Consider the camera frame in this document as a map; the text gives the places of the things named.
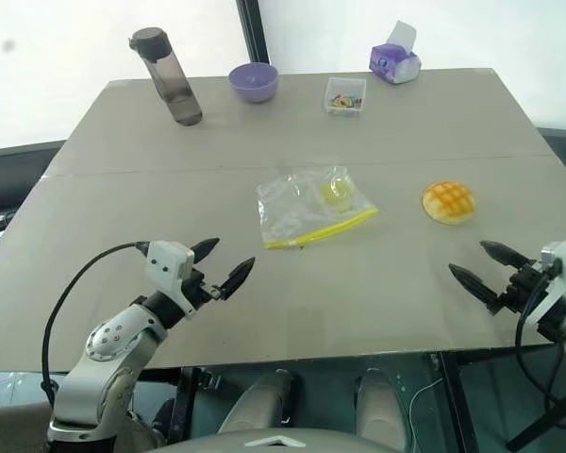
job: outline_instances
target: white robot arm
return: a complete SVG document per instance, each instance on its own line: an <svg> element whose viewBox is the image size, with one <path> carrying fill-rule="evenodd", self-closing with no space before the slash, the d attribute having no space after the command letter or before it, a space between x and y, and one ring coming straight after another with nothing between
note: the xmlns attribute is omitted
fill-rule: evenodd
<svg viewBox="0 0 566 453"><path fill-rule="evenodd" d="M541 260L524 257L502 243L483 241L480 244L491 258L517 269L509 278L504 293L497 295L467 269L455 264L449 264L449 267L459 283L485 303L491 314L496 314L503 307L521 314L516 333L519 362L524 324L536 325L546 339L563 344L566 353L566 241L546 245L541 251ZM523 362L521 366L533 385L546 393L542 385L527 373Z"/></svg>
<svg viewBox="0 0 566 453"><path fill-rule="evenodd" d="M109 452L115 443L141 370L166 339L167 329L192 317L211 299L227 299L245 281L254 259L241 263L220 286L208 286L193 268L218 242L192 248L180 243L140 243L146 273L157 291L101 323L58 390L47 433L49 451Z"/></svg>

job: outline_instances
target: gray tabletop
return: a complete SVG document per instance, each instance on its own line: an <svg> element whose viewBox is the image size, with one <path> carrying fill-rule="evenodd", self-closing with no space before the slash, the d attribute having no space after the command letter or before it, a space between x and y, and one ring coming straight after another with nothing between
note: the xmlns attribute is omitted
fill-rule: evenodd
<svg viewBox="0 0 566 453"><path fill-rule="evenodd" d="M491 70L424 71L399 87L352 76L368 79L360 119L321 111L328 75L283 76L259 106L221 78L196 79L206 119L191 128L172 122L150 81L110 84L0 242L0 370L40 368L44 322L95 254L212 236L222 242L200 266L210 281L249 256L255 269L230 300L173 328L152 367L511 345L515 316L491 317L447 263L501 291L510 271L477 242L537 257L566 239L566 169ZM265 250L256 186L332 163L380 212L302 250ZM474 191L478 211L463 226L421 208L424 189L445 179ZM151 291L138 252L98 263L58 317L52 368L70 369L95 325Z"/></svg>

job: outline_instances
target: tissue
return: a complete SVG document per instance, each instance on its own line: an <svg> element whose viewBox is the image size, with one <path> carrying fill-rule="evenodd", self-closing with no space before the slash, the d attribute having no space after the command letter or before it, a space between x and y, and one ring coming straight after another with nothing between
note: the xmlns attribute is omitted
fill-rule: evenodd
<svg viewBox="0 0 566 453"><path fill-rule="evenodd" d="M412 51L416 35L411 25L397 21L386 43L371 50L369 69L393 84L416 78L422 68L422 62Z"/></svg>

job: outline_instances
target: yellow zipper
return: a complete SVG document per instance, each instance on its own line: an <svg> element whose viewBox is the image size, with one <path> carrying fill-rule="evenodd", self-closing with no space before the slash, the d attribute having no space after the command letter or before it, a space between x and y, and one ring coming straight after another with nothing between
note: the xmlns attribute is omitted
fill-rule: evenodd
<svg viewBox="0 0 566 453"><path fill-rule="evenodd" d="M369 217L376 215L379 212L377 209L365 210L363 213L353 217L352 219L346 220L336 225L328 226L327 228L317 229L304 236L295 238L290 241L274 241L271 243L264 243L266 248L290 248L297 245L303 245L305 243L311 243L313 241L318 241L323 238L328 238L334 234L341 233L347 229L350 229L361 222L364 222Z"/></svg>

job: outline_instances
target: bread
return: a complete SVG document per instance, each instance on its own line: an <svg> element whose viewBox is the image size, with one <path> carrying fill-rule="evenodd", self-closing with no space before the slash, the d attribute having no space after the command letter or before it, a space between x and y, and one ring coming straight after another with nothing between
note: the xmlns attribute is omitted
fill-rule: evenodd
<svg viewBox="0 0 566 453"><path fill-rule="evenodd" d="M425 190L422 204L430 217L447 225L462 224L475 213L472 191L460 182L432 184Z"/></svg>

